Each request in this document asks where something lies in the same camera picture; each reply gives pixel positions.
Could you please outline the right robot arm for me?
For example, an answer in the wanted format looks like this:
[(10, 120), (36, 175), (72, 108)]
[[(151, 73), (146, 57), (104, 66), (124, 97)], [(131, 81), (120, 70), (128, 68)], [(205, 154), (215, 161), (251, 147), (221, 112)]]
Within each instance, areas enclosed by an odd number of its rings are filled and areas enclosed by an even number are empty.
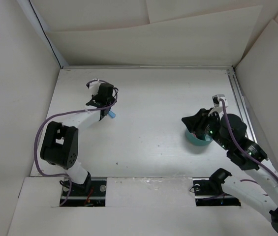
[(246, 124), (235, 114), (220, 116), (214, 109), (200, 109), (182, 118), (187, 130), (208, 135), (226, 151), (227, 158), (250, 176), (263, 190), (251, 188), (229, 171), (219, 168), (209, 177), (209, 188), (216, 194), (228, 194), (263, 215), (278, 233), (278, 174), (264, 165), (267, 154), (246, 137)]

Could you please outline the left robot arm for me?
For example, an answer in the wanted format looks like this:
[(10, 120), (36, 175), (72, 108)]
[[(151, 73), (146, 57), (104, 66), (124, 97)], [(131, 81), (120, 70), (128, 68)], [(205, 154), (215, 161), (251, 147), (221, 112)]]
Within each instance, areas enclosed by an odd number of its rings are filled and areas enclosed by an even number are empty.
[(107, 116), (118, 99), (118, 88), (103, 80), (91, 80), (87, 87), (91, 99), (84, 109), (60, 114), (71, 115), (62, 122), (50, 121), (43, 137), (40, 158), (50, 165), (65, 170), (66, 188), (80, 195), (89, 193), (92, 187), (91, 174), (78, 161), (79, 133)]

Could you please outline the blue correction tape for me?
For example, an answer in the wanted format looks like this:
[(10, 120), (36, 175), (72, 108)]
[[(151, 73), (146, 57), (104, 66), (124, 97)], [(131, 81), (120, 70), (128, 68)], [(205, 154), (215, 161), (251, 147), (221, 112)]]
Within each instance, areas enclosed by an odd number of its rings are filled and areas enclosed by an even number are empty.
[(115, 118), (116, 117), (116, 114), (112, 111), (109, 111), (108, 115), (111, 117), (111, 118)]

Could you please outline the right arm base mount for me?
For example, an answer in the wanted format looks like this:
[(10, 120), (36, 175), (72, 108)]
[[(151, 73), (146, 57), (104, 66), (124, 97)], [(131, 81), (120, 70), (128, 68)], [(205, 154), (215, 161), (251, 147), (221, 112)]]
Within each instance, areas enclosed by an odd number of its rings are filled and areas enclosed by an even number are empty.
[(208, 177), (195, 177), (192, 181), (193, 186), (189, 191), (194, 194), (197, 207), (241, 206), (237, 198), (214, 189)]

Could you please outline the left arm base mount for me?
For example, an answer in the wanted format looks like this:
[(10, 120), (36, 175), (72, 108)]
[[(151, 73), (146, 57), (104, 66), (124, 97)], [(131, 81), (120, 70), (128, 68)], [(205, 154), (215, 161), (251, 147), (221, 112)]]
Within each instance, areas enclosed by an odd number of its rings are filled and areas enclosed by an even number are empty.
[(106, 202), (107, 179), (92, 179), (91, 189), (88, 193), (83, 193), (73, 186), (69, 195), (68, 180), (60, 181), (62, 193), (60, 197), (60, 206), (62, 207), (104, 207)]

